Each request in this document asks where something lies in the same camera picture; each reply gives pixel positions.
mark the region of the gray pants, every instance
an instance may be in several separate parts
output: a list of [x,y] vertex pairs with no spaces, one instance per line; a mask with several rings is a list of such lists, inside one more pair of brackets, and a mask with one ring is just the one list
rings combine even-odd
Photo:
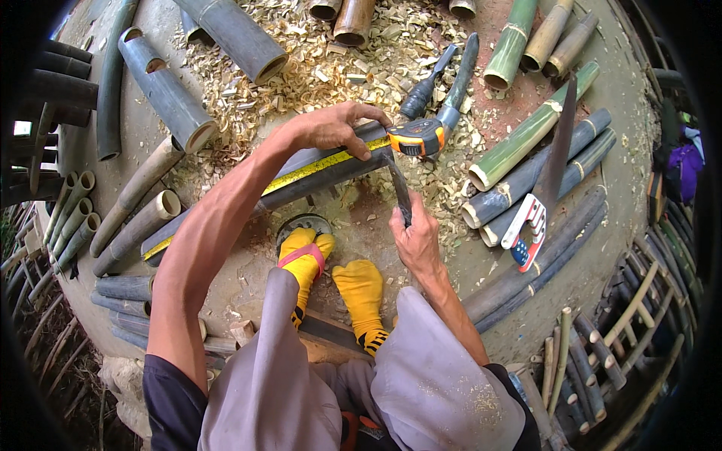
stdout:
[[511,450],[522,408],[479,367],[414,288],[375,366],[309,364],[290,321],[298,284],[269,272],[263,323],[215,380],[199,450],[338,450],[341,411],[387,428],[403,450]]

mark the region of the hand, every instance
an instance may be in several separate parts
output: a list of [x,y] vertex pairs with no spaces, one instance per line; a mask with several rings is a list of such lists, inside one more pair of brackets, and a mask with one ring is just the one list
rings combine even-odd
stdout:
[[409,190],[411,226],[405,227],[401,209],[393,208],[388,226],[396,241],[399,257],[421,285],[427,285],[446,274],[439,256],[439,221],[424,210],[424,201],[416,191]]
[[348,101],[298,115],[288,121],[284,128],[292,130],[298,149],[346,146],[349,154],[366,161],[371,158],[371,152],[364,141],[354,134],[353,129],[353,125],[361,118],[373,119],[384,127],[392,125],[386,114],[377,107]]

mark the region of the purple cloth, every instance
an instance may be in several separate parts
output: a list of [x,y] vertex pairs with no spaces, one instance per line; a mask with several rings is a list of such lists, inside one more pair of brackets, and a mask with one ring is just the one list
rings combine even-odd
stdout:
[[678,147],[669,155],[667,169],[679,168],[679,195],[682,202],[689,203],[695,197],[697,173],[703,166],[702,157],[694,144]]

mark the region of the person's left hand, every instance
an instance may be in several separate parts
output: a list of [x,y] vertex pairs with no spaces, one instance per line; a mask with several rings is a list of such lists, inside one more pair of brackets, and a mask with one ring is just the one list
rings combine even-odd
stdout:
[[356,121],[361,118],[378,121],[385,128],[393,125],[379,108],[350,100],[298,115],[288,121],[284,128],[295,137],[294,144],[298,149],[333,149],[345,146],[349,154],[366,161],[371,158],[371,153],[353,129]]

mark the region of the bamboo shavings pile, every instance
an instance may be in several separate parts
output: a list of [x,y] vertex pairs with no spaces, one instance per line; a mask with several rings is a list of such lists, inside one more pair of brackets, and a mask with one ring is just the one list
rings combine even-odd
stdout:
[[[254,140],[258,130],[267,121],[281,123],[295,114],[355,100],[382,108],[395,123],[400,123],[399,103],[430,74],[447,44],[455,43],[461,50],[437,80],[427,115],[438,111],[453,83],[467,38],[457,19],[442,17],[427,0],[413,4],[379,1],[369,44],[365,48],[346,48],[333,41],[331,25],[313,19],[306,6],[299,0],[261,0],[241,5],[290,55],[281,73],[265,86],[254,85],[218,46],[188,45],[180,28],[172,37],[176,49],[187,49],[183,65],[197,78],[204,93],[204,107],[219,123],[219,137],[209,143],[208,149],[186,158],[188,170],[178,171],[186,183],[195,185],[198,198],[253,151],[258,144]],[[473,89],[472,82],[468,94]],[[459,124],[436,170],[417,159],[398,159],[409,185],[423,193],[425,205],[439,219],[440,242],[447,253],[452,253],[467,235],[458,213],[466,200],[461,186],[475,159],[473,154],[486,149],[471,119],[471,107],[472,99],[467,97]],[[492,114],[496,116],[495,112],[485,111],[479,119],[486,123],[492,120]],[[394,196],[387,171],[375,171],[369,177],[388,193],[389,200]]]

